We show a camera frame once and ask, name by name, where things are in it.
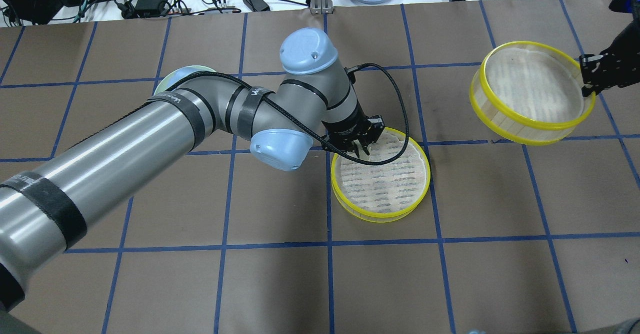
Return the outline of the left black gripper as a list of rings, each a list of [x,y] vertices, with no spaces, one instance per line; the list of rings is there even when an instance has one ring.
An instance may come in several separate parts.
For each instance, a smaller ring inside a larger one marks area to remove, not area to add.
[[[370,145],[377,143],[386,125],[382,116],[366,116],[361,108],[356,108],[347,118],[334,122],[322,122],[327,134],[322,137],[327,144],[322,149],[337,153],[352,152],[358,160],[370,157]]]

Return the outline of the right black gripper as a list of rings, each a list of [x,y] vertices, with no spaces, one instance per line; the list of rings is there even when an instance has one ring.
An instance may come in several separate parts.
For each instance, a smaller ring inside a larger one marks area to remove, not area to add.
[[[583,97],[614,86],[624,88],[640,80],[640,34],[638,24],[630,23],[599,54],[579,56]]]

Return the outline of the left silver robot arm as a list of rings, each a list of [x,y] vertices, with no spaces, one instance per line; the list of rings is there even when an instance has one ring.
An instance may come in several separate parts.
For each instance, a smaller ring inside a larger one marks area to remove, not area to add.
[[[250,142],[273,168],[299,168],[313,141],[324,150],[368,155],[385,124],[364,113],[355,68],[339,61],[315,27],[279,48],[286,76],[276,90],[203,66],[165,78],[144,104],[58,157],[1,184],[1,309],[25,299],[28,280],[73,247],[119,203],[198,147],[215,131]]]

